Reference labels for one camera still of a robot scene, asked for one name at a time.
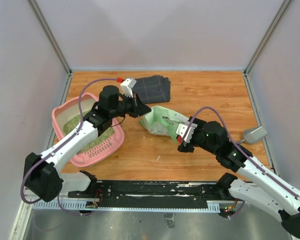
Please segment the green litter bag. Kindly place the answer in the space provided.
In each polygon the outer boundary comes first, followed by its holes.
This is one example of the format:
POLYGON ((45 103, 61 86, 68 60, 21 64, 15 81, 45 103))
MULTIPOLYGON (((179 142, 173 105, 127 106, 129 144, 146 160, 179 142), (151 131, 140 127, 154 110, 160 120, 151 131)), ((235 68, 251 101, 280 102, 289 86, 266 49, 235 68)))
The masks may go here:
POLYGON ((150 109, 151 112, 143 115, 139 123, 153 135, 170 136, 175 139, 179 124, 185 124, 189 119, 177 111, 159 105, 150 109))

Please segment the grey metal scoop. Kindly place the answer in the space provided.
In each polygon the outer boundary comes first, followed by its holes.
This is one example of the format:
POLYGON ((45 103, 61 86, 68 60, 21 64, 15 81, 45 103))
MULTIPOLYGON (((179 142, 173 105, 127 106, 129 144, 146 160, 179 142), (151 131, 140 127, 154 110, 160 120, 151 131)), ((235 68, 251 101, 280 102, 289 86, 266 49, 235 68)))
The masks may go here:
POLYGON ((259 141, 261 141, 265 136, 268 135, 268 132, 263 126, 252 127, 246 129, 242 133, 241 140, 237 141, 237 144, 249 144, 253 145, 259 141))

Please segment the pink litter box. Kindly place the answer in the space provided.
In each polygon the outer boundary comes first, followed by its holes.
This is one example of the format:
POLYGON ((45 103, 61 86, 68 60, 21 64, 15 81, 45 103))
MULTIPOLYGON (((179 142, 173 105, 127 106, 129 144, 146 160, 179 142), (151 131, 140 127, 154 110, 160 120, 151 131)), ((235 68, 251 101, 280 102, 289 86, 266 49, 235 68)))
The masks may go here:
MULTIPOLYGON (((57 139, 60 141, 73 134, 81 122, 78 106, 79 98, 75 97, 52 110, 52 126, 57 139)), ((112 120, 112 124, 102 134, 96 129, 83 124, 83 130, 79 131, 74 139, 81 148, 70 159, 70 162, 79 168, 97 164, 112 155, 120 148, 125 139, 125 134, 118 120, 112 120)))

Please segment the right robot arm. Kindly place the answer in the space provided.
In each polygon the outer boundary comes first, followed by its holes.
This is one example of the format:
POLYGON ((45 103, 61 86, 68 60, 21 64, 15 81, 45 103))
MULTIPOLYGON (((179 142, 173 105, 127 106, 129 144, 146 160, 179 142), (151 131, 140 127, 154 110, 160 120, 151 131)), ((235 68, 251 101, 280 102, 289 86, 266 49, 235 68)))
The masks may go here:
POLYGON ((178 125, 178 151, 192 153, 195 148, 201 148, 215 155, 224 168, 254 184, 249 186, 226 173, 218 182, 217 196, 222 200, 233 197, 254 205, 277 219, 290 235, 300 239, 300 190, 269 170, 246 148, 236 144, 217 121, 196 118, 194 122, 178 125))

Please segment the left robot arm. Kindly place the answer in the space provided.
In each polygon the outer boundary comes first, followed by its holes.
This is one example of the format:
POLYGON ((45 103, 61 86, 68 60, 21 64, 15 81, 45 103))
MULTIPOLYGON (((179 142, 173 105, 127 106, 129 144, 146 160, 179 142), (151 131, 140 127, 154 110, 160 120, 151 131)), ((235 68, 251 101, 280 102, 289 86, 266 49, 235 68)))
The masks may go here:
POLYGON ((151 108, 132 92, 123 95, 113 85, 105 86, 91 110, 82 121, 62 140, 40 154, 30 153, 25 158, 23 180, 20 187, 22 200, 28 188, 39 200, 50 202, 61 193, 79 191, 86 198, 97 193, 96 178, 86 172, 62 173, 62 169, 83 147, 102 135, 113 124, 113 119, 129 115, 141 117, 151 108))

